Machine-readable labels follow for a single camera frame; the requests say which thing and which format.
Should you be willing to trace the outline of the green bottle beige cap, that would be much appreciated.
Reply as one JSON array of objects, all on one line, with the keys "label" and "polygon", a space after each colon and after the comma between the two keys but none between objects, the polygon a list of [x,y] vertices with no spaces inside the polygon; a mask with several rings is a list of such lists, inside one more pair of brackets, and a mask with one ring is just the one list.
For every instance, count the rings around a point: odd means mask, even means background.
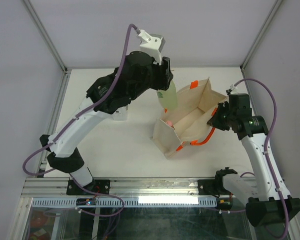
[{"label": "green bottle beige cap", "polygon": [[157,90],[158,101],[162,108],[173,111],[178,105],[177,91],[173,81],[167,90]]}]

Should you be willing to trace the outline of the beige canvas bag orange handles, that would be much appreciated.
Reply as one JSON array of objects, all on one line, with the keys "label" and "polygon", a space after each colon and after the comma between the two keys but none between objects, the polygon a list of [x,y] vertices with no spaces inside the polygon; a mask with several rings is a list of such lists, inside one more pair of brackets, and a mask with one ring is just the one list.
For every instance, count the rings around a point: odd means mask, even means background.
[{"label": "beige canvas bag orange handles", "polygon": [[178,105],[164,112],[156,120],[152,141],[166,158],[172,157],[185,145],[200,146],[209,141],[214,128],[207,121],[215,113],[218,103],[227,97],[212,90],[209,78],[195,80],[177,91]]}]

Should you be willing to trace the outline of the white bottle black cap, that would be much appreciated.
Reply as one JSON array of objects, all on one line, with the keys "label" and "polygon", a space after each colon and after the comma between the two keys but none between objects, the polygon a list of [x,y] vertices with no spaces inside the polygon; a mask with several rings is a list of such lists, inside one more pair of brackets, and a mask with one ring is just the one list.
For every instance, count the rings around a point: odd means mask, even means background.
[{"label": "white bottle black cap", "polygon": [[128,106],[118,108],[113,114],[112,118],[115,121],[125,121],[128,118]]}]

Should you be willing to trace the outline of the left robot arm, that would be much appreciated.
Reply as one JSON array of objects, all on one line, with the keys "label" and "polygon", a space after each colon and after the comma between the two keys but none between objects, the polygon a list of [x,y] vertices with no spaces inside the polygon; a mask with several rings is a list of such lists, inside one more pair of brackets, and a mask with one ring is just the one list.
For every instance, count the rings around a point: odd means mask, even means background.
[{"label": "left robot arm", "polygon": [[52,135],[43,134],[39,140],[49,151],[49,165],[70,174],[83,194],[93,192],[93,176],[77,146],[104,119],[119,108],[128,106],[148,89],[167,90],[173,74],[170,59],[163,57],[155,63],[152,56],[133,51],[125,57],[122,70],[98,78],[87,90],[79,108],[64,126]]}]

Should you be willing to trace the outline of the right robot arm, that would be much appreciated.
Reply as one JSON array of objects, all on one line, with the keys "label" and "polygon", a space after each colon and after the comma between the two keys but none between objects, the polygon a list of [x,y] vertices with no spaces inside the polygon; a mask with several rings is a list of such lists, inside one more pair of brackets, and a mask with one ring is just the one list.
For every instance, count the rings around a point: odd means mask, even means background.
[{"label": "right robot arm", "polygon": [[237,134],[257,183],[257,187],[252,188],[235,170],[226,167],[216,171],[211,194],[232,193],[245,206],[247,218],[254,227],[288,223],[295,217],[300,211],[300,199],[291,196],[280,176],[271,146],[266,141],[267,125],[262,116],[252,115],[249,95],[229,95],[227,101],[218,103],[208,124]]}]

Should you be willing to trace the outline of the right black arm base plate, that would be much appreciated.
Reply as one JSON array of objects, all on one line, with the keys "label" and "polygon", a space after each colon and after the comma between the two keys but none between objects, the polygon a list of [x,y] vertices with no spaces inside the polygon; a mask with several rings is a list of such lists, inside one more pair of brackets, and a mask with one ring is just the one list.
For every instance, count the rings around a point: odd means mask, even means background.
[{"label": "right black arm base plate", "polygon": [[199,179],[197,183],[199,195],[211,195],[214,197],[230,195],[230,191],[226,190],[223,184],[215,179]]}]

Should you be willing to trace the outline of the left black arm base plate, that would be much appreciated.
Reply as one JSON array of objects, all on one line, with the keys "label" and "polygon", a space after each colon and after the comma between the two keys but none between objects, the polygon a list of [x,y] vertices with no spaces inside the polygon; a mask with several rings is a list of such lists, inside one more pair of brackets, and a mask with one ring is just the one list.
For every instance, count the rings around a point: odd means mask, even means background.
[{"label": "left black arm base plate", "polygon": [[[87,186],[83,186],[84,189],[99,193],[99,194],[109,194],[110,190],[110,180],[109,179],[94,179],[92,183],[88,184]],[[67,185],[66,194],[69,196],[83,196],[88,195],[89,193],[82,190],[75,182],[74,180],[69,180]]]}]

